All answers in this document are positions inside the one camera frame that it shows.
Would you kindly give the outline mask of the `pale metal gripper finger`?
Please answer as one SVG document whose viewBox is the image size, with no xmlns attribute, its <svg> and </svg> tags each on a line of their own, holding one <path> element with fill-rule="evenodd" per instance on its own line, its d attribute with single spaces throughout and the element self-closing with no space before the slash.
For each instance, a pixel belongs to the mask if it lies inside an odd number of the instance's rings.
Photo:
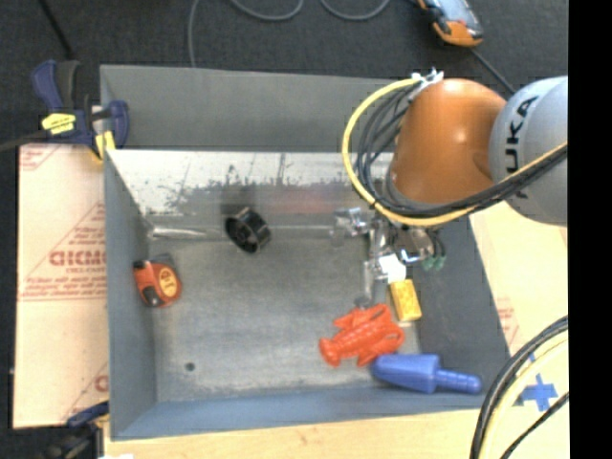
<svg viewBox="0 0 612 459">
<path fill-rule="evenodd" d="M 385 303 L 389 284 L 405 278 L 406 266 L 393 253 L 364 261 L 361 267 L 361 294 L 355 299 L 355 305 L 371 307 Z"/>
<path fill-rule="evenodd" d="M 360 208 L 339 208 L 334 211 L 334 225 L 330 230 L 333 247 L 340 247 L 349 238 L 366 235 L 369 223 L 363 218 Z"/>
</svg>

